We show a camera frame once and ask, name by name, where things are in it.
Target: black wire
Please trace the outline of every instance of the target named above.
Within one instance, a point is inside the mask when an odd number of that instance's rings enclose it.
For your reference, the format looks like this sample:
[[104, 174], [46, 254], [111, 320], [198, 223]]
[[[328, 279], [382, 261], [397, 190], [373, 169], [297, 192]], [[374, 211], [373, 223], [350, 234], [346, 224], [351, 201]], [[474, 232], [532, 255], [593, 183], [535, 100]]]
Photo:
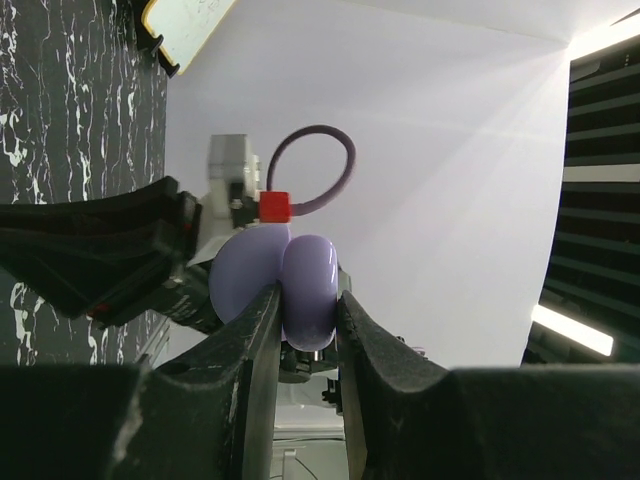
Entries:
[[302, 460], [300, 460], [298, 457], [296, 457], [296, 462], [302, 465], [302, 468], [304, 468], [307, 472], [309, 472], [309, 475], [311, 475], [315, 480], [318, 480], [318, 477], [316, 477], [316, 474], [313, 473], [311, 469], [307, 467], [304, 463], [302, 463]]
[[310, 127], [301, 128], [300, 130], [293, 132], [287, 138], [285, 138], [273, 156], [271, 157], [271, 162], [269, 163], [269, 168], [267, 169], [267, 190], [270, 191], [273, 189], [273, 174], [276, 170], [276, 165], [278, 164], [278, 160], [287, 149], [289, 145], [291, 145], [296, 140], [306, 137], [307, 135], [329, 135], [330, 137], [338, 140], [347, 151], [347, 163], [344, 167], [344, 172], [338, 179], [338, 181], [326, 192], [320, 195], [313, 200], [309, 200], [308, 202], [296, 203], [291, 206], [293, 210], [293, 215], [295, 217], [300, 217], [302, 215], [308, 215], [309, 213], [313, 213], [326, 204], [331, 202], [334, 198], [344, 190], [344, 187], [347, 186], [349, 180], [351, 179], [351, 175], [353, 174], [353, 170], [355, 168], [356, 163], [356, 146], [351, 140], [351, 137], [344, 133], [342, 130], [331, 127], [329, 125], [311, 125]]

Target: ceiling light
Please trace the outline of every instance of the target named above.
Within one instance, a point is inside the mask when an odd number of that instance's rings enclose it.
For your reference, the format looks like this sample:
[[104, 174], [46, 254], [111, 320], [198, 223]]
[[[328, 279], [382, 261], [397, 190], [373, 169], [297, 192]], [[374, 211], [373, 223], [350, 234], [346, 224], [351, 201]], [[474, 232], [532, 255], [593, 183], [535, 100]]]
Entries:
[[600, 27], [576, 37], [569, 44], [569, 56], [571, 60], [576, 60], [638, 35], [640, 15], [635, 15], [615, 25]]
[[613, 337], [598, 330], [587, 327], [580, 322], [576, 322], [569, 317], [549, 310], [542, 305], [536, 305], [534, 307], [531, 319], [543, 327], [547, 327], [560, 335], [564, 335], [602, 355], [606, 355], [607, 357], [611, 355], [611, 351], [613, 350]]

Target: purple cable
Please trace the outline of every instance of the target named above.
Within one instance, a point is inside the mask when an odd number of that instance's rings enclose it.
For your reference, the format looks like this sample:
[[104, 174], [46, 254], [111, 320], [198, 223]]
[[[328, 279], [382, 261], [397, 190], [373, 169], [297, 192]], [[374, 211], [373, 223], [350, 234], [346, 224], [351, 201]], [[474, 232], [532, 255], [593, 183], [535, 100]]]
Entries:
[[347, 151], [347, 163], [344, 167], [344, 172], [338, 179], [338, 181], [326, 192], [320, 195], [313, 200], [309, 200], [308, 202], [303, 203], [294, 203], [291, 205], [291, 209], [294, 217], [301, 217], [302, 215], [308, 215], [317, 210], [320, 210], [322, 207], [331, 202], [334, 198], [336, 198], [344, 187], [347, 186], [347, 183], [351, 179], [353, 175], [353, 170], [356, 164], [356, 146], [353, 143], [353, 140], [344, 133], [342, 130], [337, 129], [335, 127], [330, 127], [328, 125], [311, 125], [309, 127], [301, 128], [300, 130], [293, 132], [287, 138], [285, 138], [276, 151], [271, 157], [271, 162], [269, 163], [269, 169], [267, 170], [267, 191], [273, 190], [273, 174], [276, 170], [276, 165], [280, 157], [287, 149], [289, 145], [291, 145], [296, 140], [306, 137], [307, 135], [329, 135], [330, 137], [338, 140]]

